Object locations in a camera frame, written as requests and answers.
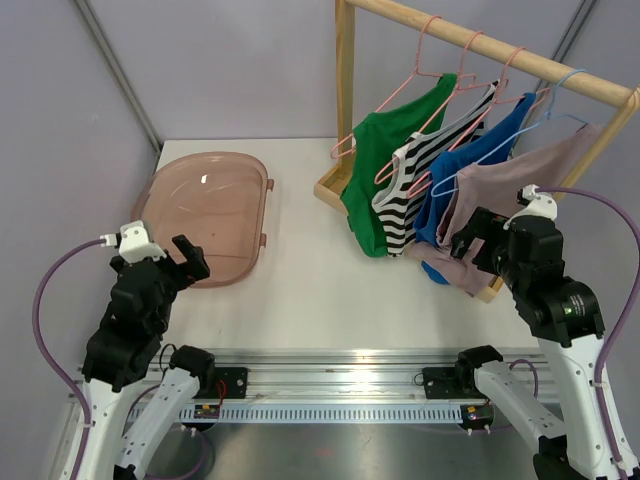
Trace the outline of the striped black white tank top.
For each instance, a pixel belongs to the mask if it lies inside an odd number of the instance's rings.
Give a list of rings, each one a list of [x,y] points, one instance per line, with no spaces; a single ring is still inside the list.
[[[469,127],[474,129],[462,139],[464,145],[484,133],[484,124],[478,118],[487,111],[499,86],[498,80],[489,83],[480,100],[466,114],[433,133],[411,134],[405,145],[396,150],[389,185],[375,194],[371,202],[383,228],[383,234],[376,239],[382,243],[384,255],[400,256],[415,240],[413,222],[432,183],[432,163],[461,139]]]

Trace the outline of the wooden clothes rack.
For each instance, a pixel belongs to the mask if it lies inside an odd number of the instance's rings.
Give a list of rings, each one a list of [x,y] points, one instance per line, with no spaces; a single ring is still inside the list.
[[[353,71],[355,48],[355,12],[363,9],[387,20],[413,28],[449,44],[471,51],[491,60],[581,94],[597,102],[616,108],[617,112],[606,125],[594,146],[564,179],[566,187],[574,186],[591,164],[622,131],[639,109],[639,92],[572,70],[570,67],[513,45],[473,32],[394,1],[338,1],[335,4],[336,32],[336,97],[338,142],[330,156],[335,160],[315,185],[314,195],[333,209],[346,215],[349,227],[365,255],[381,258],[387,247],[382,238],[381,223],[370,212],[374,194],[372,169],[390,159],[391,150],[416,131],[416,122],[427,114],[435,114],[441,122],[438,107],[444,96],[452,92],[458,75],[439,76],[434,88],[405,106],[385,112],[368,114],[358,125],[352,123]]]

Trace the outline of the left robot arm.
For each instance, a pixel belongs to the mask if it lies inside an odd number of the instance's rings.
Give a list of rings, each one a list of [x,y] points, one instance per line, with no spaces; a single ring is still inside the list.
[[[32,306],[36,344],[82,409],[60,474],[63,479],[144,478],[181,409],[192,398],[206,397],[215,388],[214,355],[182,346],[173,353],[140,416],[133,425],[126,424],[131,407],[143,394],[143,381],[160,350],[177,294],[210,275],[202,248],[183,235],[172,242],[184,257],[181,263],[154,243],[141,224],[130,224],[117,234],[104,235],[65,254],[70,259],[95,244],[118,250],[110,261],[117,281],[98,329],[87,342],[81,385],[54,360],[40,328],[45,287],[62,263],[56,261],[38,285]]]

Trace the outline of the pink plastic basket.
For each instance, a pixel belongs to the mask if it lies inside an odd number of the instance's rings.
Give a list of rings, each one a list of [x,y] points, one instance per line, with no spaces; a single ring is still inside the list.
[[[186,155],[156,171],[131,219],[144,221],[154,241],[178,263],[184,256],[173,237],[184,235],[203,249],[210,276],[196,288],[228,286],[251,273],[266,245],[264,214],[273,187],[264,164],[249,154]]]

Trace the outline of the mauve tank top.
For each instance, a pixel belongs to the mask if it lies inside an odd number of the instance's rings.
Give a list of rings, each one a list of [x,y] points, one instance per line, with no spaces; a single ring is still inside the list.
[[[521,209],[517,193],[523,187],[560,185],[602,130],[600,125],[587,124],[554,145],[499,164],[472,164],[463,168],[456,175],[460,187],[445,203],[444,214],[437,224],[436,243],[417,242],[409,247],[408,255],[449,284],[472,296],[479,294],[493,276],[478,270],[472,259],[452,258],[452,236],[467,224],[477,207],[509,218]]]

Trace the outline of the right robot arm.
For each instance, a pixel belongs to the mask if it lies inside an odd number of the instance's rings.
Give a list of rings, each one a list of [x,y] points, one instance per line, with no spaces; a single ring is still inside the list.
[[[565,275],[564,239],[554,221],[531,214],[507,218],[479,207],[453,236],[454,257],[476,239],[482,246],[473,263],[509,288],[546,358],[563,416],[551,413],[489,345],[459,353],[456,389],[480,394],[501,411],[531,449],[540,479],[638,478],[639,460],[622,443],[618,416],[603,410],[611,396],[597,367],[604,351],[599,304],[586,284]]]

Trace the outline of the pink wire hanger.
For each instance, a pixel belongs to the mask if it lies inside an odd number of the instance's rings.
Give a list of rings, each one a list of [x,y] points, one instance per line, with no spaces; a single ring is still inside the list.
[[[420,30],[420,36],[419,36],[416,53],[415,53],[414,68],[411,74],[406,78],[406,80],[402,84],[398,86],[398,88],[395,91],[393,91],[374,110],[374,113],[380,113],[415,77],[422,76],[422,77],[440,78],[443,76],[443,73],[433,73],[433,72],[422,71],[420,68],[424,35],[427,33],[427,30],[431,26],[431,24],[434,21],[440,20],[440,19],[441,19],[440,15],[434,15],[424,24],[424,26]],[[330,158],[333,160],[338,160],[338,159],[341,159],[342,157],[345,157],[349,154],[354,153],[355,151],[356,151],[355,137],[353,133],[350,133],[349,135],[345,136],[334,145],[334,147],[330,151]]]
[[[467,139],[468,137],[470,137],[475,131],[476,131],[476,127],[484,120],[484,118],[489,114],[489,112],[491,111],[491,109],[493,108],[494,105],[496,104],[504,104],[504,103],[511,103],[514,102],[516,100],[518,100],[518,98],[513,98],[513,99],[509,99],[509,100],[500,100],[500,95],[504,92],[504,90],[507,88],[507,85],[509,83],[509,79],[507,76],[507,71],[510,67],[511,62],[515,59],[515,57],[522,51],[526,51],[526,48],[524,46],[520,46],[518,48],[516,48],[508,57],[507,61],[504,63],[501,75],[499,77],[499,82],[498,82],[498,86],[496,88],[496,92],[495,95],[492,99],[492,101],[489,103],[489,106],[487,107],[486,110],[484,110],[481,115],[479,117],[477,117],[474,122],[466,128],[466,130],[460,134],[455,142],[449,147],[448,152],[452,152],[454,151],[465,139]],[[407,192],[407,196],[409,198],[413,198],[415,196],[417,196],[419,193],[424,192],[432,183],[432,180],[429,180],[427,183],[425,183],[425,180],[429,177],[429,175],[431,174],[430,171],[427,171],[425,174],[423,174],[420,178],[418,178],[409,188],[408,192]]]
[[[488,86],[488,83],[478,83],[476,81],[477,75],[475,73],[465,73],[464,72],[464,62],[467,52],[469,51],[474,40],[483,35],[484,32],[478,30],[472,34],[472,36],[468,39],[467,43],[463,48],[463,53],[460,58],[459,69],[457,72],[457,80],[456,84],[449,94],[449,96],[438,106],[438,108],[433,112],[433,114],[424,122],[424,124],[418,129],[419,133],[422,133],[439,115],[440,113],[446,109],[448,104],[460,94],[464,93],[467,90],[482,88]],[[384,181],[389,179],[392,174],[396,171],[396,168],[392,169],[393,160],[390,160],[384,167],[382,167],[374,178],[375,185],[381,185]]]

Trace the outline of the aluminium mounting rail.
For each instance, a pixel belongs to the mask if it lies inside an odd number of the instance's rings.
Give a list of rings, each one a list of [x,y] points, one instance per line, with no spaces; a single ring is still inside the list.
[[[451,366],[462,349],[211,348],[220,367],[248,369],[249,403],[412,403],[425,367]]]

